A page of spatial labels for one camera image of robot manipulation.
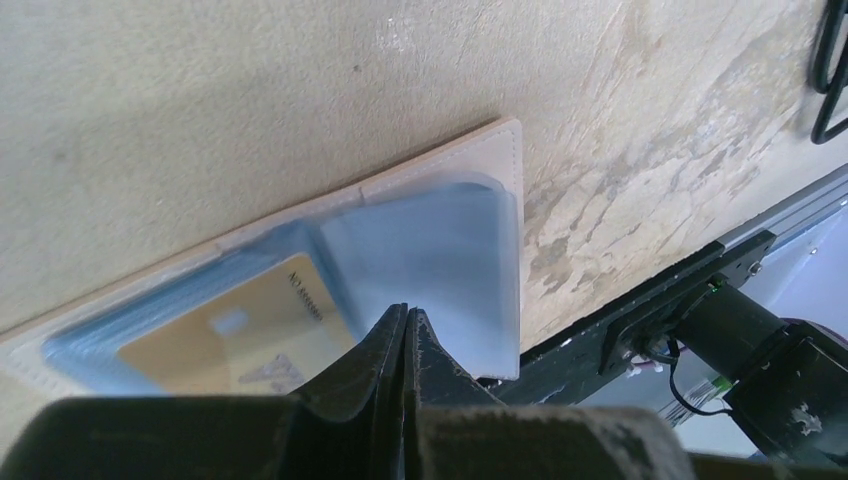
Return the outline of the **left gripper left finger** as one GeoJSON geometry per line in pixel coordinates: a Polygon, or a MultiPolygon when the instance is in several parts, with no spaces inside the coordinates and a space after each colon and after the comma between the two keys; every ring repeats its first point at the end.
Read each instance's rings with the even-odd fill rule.
{"type": "Polygon", "coordinates": [[[286,479],[397,479],[408,306],[388,307],[366,337],[298,388],[286,479]]]}

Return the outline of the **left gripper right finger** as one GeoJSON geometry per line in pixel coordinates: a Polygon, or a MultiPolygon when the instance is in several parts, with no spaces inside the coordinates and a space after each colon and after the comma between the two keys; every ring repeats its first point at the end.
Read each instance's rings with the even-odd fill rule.
{"type": "Polygon", "coordinates": [[[480,408],[502,403],[444,349],[422,309],[405,332],[405,477],[457,478],[485,457],[480,408]]]}

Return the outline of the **gold credit card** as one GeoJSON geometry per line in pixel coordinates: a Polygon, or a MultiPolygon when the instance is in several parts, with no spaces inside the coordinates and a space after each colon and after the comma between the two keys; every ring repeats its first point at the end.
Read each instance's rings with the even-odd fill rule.
{"type": "Polygon", "coordinates": [[[117,355],[168,394],[285,395],[355,343],[316,265],[298,253],[117,355]]]}

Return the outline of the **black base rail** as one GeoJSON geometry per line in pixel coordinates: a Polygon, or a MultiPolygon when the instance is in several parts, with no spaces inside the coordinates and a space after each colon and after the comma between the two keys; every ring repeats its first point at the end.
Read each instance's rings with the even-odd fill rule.
{"type": "Polygon", "coordinates": [[[775,240],[761,230],[734,247],[713,241],[523,353],[518,379],[480,383],[510,405],[577,404],[622,375],[637,338],[670,323],[687,295],[713,279],[741,287],[775,240]]]}

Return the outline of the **aluminium frame rail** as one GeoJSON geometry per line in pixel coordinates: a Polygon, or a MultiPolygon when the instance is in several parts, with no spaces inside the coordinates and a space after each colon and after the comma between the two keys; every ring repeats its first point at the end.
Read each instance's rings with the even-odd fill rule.
{"type": "Polygon", "coordinates": [[[847,205],[847,165],[844,164],[718,238],[726,250],[762,230],[782,245],[847,205]]]}

